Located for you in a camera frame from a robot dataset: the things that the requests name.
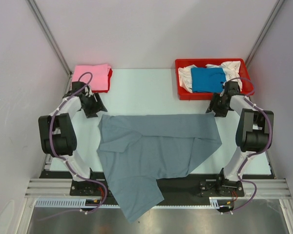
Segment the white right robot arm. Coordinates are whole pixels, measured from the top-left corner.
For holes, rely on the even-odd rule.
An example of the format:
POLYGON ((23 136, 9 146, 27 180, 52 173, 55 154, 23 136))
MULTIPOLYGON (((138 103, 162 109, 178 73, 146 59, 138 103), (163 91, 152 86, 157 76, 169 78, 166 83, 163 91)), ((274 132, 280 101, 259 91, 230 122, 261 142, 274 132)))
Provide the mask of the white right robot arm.
POLYGON ((221 93, 213 93, 207 113, 226 117, 229 111, 236 112, 240 119, 237 125, 236 150, 229 163, 222 169, 223 179, 216 182, 220 195, 233 190, 231 181, 241 181, 243 173, 255 156, 266 152, 272 144, 274 112, 264 110, 251 102, 254 91, 242 94, 237 78, 226 81, 221 93))

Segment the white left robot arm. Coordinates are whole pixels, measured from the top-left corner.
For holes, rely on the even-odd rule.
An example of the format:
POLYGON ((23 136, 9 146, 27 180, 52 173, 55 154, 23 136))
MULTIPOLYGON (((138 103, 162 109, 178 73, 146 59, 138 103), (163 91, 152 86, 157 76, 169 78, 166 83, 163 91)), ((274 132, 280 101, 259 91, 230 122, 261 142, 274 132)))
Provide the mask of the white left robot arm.
POLYGON ((75 81, 57 109, 38 119, 42 151, 59 159, 74 181, 82 181, 81 189, 88 195, 97 192, 98 182, 90 178, 92 170, 77 151, 72 119, 78 112, 83 112, 86 118, 95 118, 98 112, 106 111, 98 93, 93 93, 86 83, 75 81))

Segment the grey polo shirt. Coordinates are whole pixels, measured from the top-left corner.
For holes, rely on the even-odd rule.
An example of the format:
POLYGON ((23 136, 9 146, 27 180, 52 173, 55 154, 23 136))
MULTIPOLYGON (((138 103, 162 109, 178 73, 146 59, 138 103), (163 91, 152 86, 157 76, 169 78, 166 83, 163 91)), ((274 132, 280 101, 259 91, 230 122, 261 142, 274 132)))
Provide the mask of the grey polo shirt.
POLYGON ((103 172, 130 223, 164 200, 157 180, 188 176, 222 144, 213 114, 103 115, 99 129, 103 172))

